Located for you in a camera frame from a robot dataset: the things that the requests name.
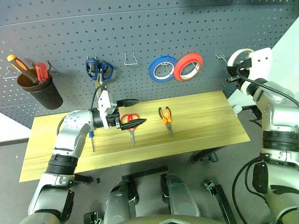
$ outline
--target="red tape roll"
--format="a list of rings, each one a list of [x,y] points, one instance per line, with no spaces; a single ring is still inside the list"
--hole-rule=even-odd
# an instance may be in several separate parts
[[[181,75],[183,69],[190,63],[195,63],[195,68],[187,75]],[[179,60],[176,67],[174,68],[174,77],[178,81],[187,81],[191,78],[193,78],[201,69],[202,65],[204,63],[204,60],[202,56],[198,53],[191,53],[188,54]]]

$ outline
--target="tape roll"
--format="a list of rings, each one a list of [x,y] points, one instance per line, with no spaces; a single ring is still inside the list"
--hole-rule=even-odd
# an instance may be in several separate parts
[[[171,65],[171,70],[168,69],[167,65],[170,64]],[[158,83],[164,83],[167,82],[169,80],[171,80],[173,78],[173,73],[174,73],[174,69],[175,66],[177,64],[177,60],[174,57],[171,56],[162,56],[159,57],[157,59],[155,59],[152,64],[149,66],[149,76],[151,77],[152,80],[154,80],[155,82]],[[157,76],[156,75],[156,69],[159,66],[165,66],[166,70],[168,71],[166,76]]]
[[[183,69],[191,63],[193,64],[194,69],[190,73],[188,73],[186,75],[182,75]],[[182,57],[178,61],[176,67],[174,68],[174,77],[178,81],[187,81],[187,80],[193,78],[194,76],[196,76],[196,74],[202,68],[203,63],[204,63],[204,60],[200,54],[198,54],[198,53],[188,54],[188,55]]]

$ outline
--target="orange screwdriver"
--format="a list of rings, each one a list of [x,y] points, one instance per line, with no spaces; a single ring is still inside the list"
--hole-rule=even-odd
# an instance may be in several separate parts
[[[7,56],[7,60],[23,75],[31,80],[33,84],[38,84],[37,76],[31,71],[16,55]]]

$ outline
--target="pegboard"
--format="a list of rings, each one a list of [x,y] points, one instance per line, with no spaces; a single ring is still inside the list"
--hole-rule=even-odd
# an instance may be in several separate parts
[[[215,54],[228,59],[240,48],[273,47],[297,17],[298,0],[1,1],[0,112],[31,127],[36,116],[88,108],[95,85],[85,60],[94,54],[114,66],[106,85],[117,99],[149,101],[216,90],[229,96],[235,84],[225,82],[226,64]],[[125,51],[129,62],[135,51],[137,65],[124,65]],[[156,83],[149,77],[155,58],[179,60],[191,52],[204,58],[195,78]],[[60,108],[45,109],[16,78],[3,79],[10,54],[28,65],[50,61],[64,100]]]

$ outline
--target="pliers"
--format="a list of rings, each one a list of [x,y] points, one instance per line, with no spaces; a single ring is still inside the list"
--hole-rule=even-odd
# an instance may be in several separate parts
[[[167,114],[168,114],[168,118],[166,118],[164,116],[164,114],[162,112],[162,108],[159,107],[160,118],[162,119],[162,122],[166,125],[166,128],[168,130],[169,135],[172,137],[172,126],[171,126],[172,119],[171,119],[171,111],[170,111],[169,107],[166,107],[166,111],[167,111]]]

